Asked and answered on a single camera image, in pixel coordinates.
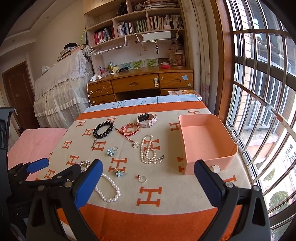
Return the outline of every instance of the white box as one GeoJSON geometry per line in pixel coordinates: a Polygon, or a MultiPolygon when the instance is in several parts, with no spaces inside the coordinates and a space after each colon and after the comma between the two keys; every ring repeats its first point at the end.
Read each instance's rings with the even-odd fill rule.
{"type": "Polygon", "coordinates": [[[170,31],[142,34],[142,37],[143,37],[144,41],[172,38],[171,35],[170,35],[170,31]]]}

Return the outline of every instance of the pink blanket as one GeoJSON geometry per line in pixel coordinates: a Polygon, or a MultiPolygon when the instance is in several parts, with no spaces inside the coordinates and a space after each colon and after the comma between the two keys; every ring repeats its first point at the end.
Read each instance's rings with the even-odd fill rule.
{"type": "MultiPolygon", "coordinates": [[[[66,133],[62,128],[39,128],[25,130],[7,153],[8,169],[19,163],[34,162],[52,152],[56,144],[66,133]]],[[[38,172],[30,174],[27,181],[36,179],[38,172]]]]}

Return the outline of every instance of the watch face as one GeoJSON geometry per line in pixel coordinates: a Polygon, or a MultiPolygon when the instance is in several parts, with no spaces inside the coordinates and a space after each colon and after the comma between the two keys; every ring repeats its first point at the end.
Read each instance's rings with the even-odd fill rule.
{"type": "Polygon", "coordinates": [[[142,122],[142,121],[145,121],[145,120],[148,120],[148,119],[149,119],[149,114],[148,113],[145,113],[145,114],[142,114],[142,115],[138,116],[139,122],[142,122]]]}

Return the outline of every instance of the pink plastic bin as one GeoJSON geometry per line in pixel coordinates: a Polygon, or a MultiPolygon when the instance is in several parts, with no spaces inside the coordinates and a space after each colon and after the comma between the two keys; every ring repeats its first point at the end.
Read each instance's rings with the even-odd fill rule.
{"type": "Polygon", "coordinates": [[[208,167],[218,165],[221,170],[230,165],[238,147],[217,116],[180,115],[179,125],[185,175],[194,174],[194,163],[199,159],[208,167]]]}

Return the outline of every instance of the white wire rack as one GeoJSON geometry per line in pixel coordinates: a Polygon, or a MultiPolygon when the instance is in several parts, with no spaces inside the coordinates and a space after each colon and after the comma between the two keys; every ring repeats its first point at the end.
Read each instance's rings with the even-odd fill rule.
{"type": "Polygon", "coordinates": [[[102,49],[95,49],[95,48],[91,48],[92,51],[93,51],[93,54],[94,55],[97,55],[97,54],[101,54],[101,53],[104,53],[104,52],[109,52],[109,51],[112,51],[112,50],[115,50],[115,49],[121,49],[121,48],[124,48],[124,47],[127,47],[128,46],[128,40],[126,39],[126,36],[124,38],[124,45],[121,45],[121,46],[117,46],[117,47],[114,47],[114,48],[111,48],[111,49],[107,49],[107,50],[102,50],[102,49]]]}
{"type": "Polygon", "coordinates": [[[179,36],[179,30],[177,31],[177,33],[176,33],[176,38],[174,38],[174,39],[172,39],[172,38],[170,38],[170,39],[155,39],[155,40],[146,40],[146,41],[141,41],[140,39],[139,39],[139,36],[135,33],[135,35],[136,35],[136,37],[137,37],[137,39],[138,39],[138,42],[140,43],[140,44],[142,44],[143,45],[143,43],[147,43],[147,42],[154,42],[156,45],[157,45],[157,41],[161,41],[161,40],[177,40],[178,39],[178,36],[179,36]]]}

